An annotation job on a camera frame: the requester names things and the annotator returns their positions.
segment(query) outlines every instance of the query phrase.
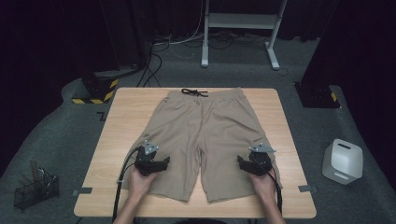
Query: black drawstring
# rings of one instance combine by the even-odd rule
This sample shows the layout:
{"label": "black drawstring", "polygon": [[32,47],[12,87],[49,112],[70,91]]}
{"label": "black drawstring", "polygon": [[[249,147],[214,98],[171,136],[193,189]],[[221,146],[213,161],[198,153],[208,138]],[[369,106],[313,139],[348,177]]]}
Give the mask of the black drawstring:
{"label": "black drawstring", "polygon": [[207,92],[207,91],[198,91],[198,90],[192,91],[192,90],[189,90],[189,89],[181,89],[181,92],[183,92],[184,94],[188,94],[188,95],[196,95],[197,97],[198,96],[207,97],[207,95],[202,95],[201,94],[201,92]]}

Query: shorts waistband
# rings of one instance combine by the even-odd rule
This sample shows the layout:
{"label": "shorts waistband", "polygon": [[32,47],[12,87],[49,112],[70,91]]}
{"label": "shorts waistband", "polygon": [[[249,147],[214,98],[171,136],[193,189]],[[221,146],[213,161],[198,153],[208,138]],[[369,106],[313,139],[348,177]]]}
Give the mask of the shorts waistband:
{"label": "shorts waistband", "polygon": [[181,91],[169,91],[169,97],[177,97],[177,98],[186,98],[186,99],[199,99],[200,101],[203,100],[213,100],[213,99],[234,99],[235,97],[245,97],[241,88],[235,88],[227,91],[209,91],[205,92],[205,89],[188,89],[191,91],[198,91],[202,95],[196,94],[186,94]]}

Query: wooden table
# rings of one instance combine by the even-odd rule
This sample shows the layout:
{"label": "wooden table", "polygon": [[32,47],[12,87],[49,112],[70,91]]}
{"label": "wooden table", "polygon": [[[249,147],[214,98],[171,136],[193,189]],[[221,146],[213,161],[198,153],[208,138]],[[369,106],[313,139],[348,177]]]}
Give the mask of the wooden table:
{"label": "wooden table", "polygon": [[[161,99],[170,90],[180,88],[120,88],[108,113],[106,124],[93,154],[75,214],[79,217],[111,217],[117,189],[117,178],[131,145],[145,129]],[[199,91],[223,91],[221,88],[198,88]],[[293,143],[277,92],[273,89],[243,89],[265,130],[271,146],[276,149],[276,164],[283,185],[283,217],[311,218],[316,215],[310,192],[300,192],[306,185],[304,172]],[[121,191],[119,209],[127,197]],[[256,197],[208,203],[198,176],[190,200],[182,203],[165,197],[148,195],[137,217],[264,217]]]}

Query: human hand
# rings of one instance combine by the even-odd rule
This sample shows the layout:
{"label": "human hand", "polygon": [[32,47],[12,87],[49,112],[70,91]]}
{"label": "human hand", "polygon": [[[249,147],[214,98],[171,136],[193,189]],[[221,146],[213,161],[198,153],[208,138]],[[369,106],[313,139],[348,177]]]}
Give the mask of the human hand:
{"label": "human hand", "polygon": [[[274,169],[268,172],[271,176],[275,177]],[[248,174],[253,183],[254,189],[263,203],[274,203],[276,195],[276,186],[274,180],[269,175],[256,176]]]}
{"label": "human hand", "polygon": [[141,198],[146,195],[149,192],[152,181],[157,175],[158,173],[153,173],[149,176],[142,176],[133,165],[129,175],[129,196]]}

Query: gray carpet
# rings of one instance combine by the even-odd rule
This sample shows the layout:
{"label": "gray carpet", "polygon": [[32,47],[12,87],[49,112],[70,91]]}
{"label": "gray carpet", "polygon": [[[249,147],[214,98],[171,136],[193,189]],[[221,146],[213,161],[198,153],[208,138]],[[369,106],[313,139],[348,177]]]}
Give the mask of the gray carpet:
{"label": "gray carpet", "polygon": [[[342,108],[303,108],[294,81],[300,81],[318,41],[302,43],[277,40],[276,56],[281,69],[272,70],[262,42],[233,44],[209,50],[209,67],[201,68],[201,49],[184,45],[157,52],[163,65],[156,74],[162,87],[242,87],[276,89],[297,148],[318,214],[312,219],[288,219],[288,223],[396,223],[396,196],[364,144],[339,87],[331,86]],[[221,48],[225,43],[211,41]],[[160,50],[166,45],[157,46]],[[152,58],[151,70],[159,65]],[[140,75],[124,77],[117,88],[136,86]],[[45,117],[30,133],[0,180],[0,223],[76,223],[77,197],[104,122],[97,112],[107,114],[106,105],[74,105],[71,97],[80,80],[63,89],[64,103]],[[148,85],[157,87],[152,79]],[[340,138],[363,150],[363,177],[349,185],[338,184],[321,173],[324,151]],[[30,176],[30,160],[60,178],[61,196],[27,208],[14,209],[14,190]],[[110,223],[111,217],[85,217],[80,223]]]}

